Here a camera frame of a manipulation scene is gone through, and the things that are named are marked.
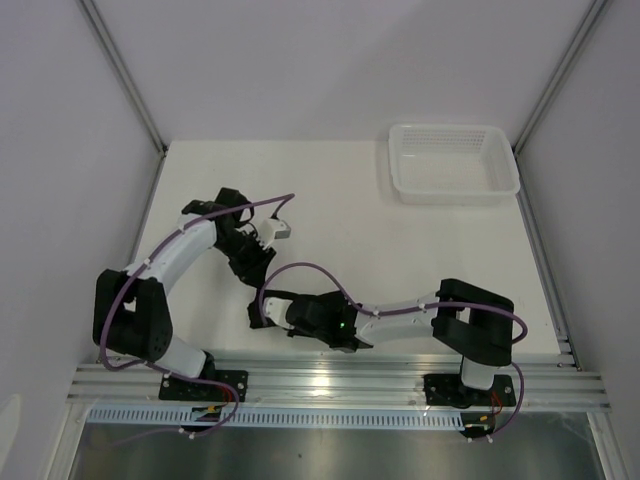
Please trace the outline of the black t-shirt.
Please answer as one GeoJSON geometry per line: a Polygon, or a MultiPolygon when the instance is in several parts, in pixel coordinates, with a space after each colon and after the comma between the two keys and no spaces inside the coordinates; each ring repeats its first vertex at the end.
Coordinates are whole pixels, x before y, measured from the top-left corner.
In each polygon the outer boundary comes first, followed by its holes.
{"type": "MultiPolygon", "coordinates": [[[[271,298],[289,301],[302,300],[303,302],[317,303],[320,306],[325,307],[329,313],[340,313],[345,307],[349,306],[348,301],[340,291],[313,295],[299,294],[285,290],[265,290],[263,300],[266,301],[271,298]]],[[[270,317],[267,315],[261,315],[259,305],[259,292],[256,292],[254,300],[247,307],[250,328],[261,329],[275,327],[276,324],[270,317]]]]}

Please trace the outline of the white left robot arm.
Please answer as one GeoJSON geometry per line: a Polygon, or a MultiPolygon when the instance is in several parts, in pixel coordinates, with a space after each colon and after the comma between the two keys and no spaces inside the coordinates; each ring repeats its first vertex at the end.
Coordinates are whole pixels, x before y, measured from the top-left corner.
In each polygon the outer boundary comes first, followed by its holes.
{"type": "Polygon", "coordinates": [[[168,295],[204,253],[216,249],[245,285],[264,285],[275,256],[273,243],[290,235],[288,224],[272,214],[255,227],[256,204],[239,191],[223,188],[212,201],[193,200],[181,211],[177,227],[154,250],[123,270],[104,270],[95,290],[93,341],[108,352],[129,355],[182,378],[182,388],[197,400],[216,390],[210,354],[174,332],[168,295]]]}

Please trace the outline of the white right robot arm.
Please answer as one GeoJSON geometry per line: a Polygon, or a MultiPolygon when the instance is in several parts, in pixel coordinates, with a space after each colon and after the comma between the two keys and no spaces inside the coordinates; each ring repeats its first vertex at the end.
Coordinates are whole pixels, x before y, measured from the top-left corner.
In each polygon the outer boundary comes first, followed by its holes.
{"type": "Polygon", "coordinates": [[[433,338],[461,355],[458,395],[479,403],[511,364],[514,304],[496,293],[445,279],[431,296],[387,306],[351,304],[340,292],[271,300],[273,321],[291,336],[355,352],[397,340],[433,338]]]}

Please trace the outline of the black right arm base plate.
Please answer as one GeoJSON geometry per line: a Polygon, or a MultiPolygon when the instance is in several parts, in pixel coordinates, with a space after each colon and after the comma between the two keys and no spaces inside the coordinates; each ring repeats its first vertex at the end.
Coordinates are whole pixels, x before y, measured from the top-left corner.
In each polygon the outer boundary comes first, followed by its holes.
{"type": "Polygon", "coordinates": [[[497,375],[488,390],[466,387],[458,374],[432,373],[423,377],[426,404],[457,409],[502,405],[515,407],[516,396],[509,375],[497,375]]]}

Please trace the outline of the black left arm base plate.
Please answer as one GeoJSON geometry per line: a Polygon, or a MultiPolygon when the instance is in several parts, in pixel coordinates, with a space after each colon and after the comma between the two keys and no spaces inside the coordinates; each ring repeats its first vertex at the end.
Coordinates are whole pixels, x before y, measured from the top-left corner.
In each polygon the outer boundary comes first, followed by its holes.
{"type": "MultiPolygon", "coordinates": [[[[244,402],[248,387],[249,373],[246,370],[217,370],[214,380],[234,387],[239,401],[244,402]]],[[[160,384],[158,397],[163,401],[180,402],[233,402],[233,394],[225,388],[185,381],[169,377],[160,384]]]]}

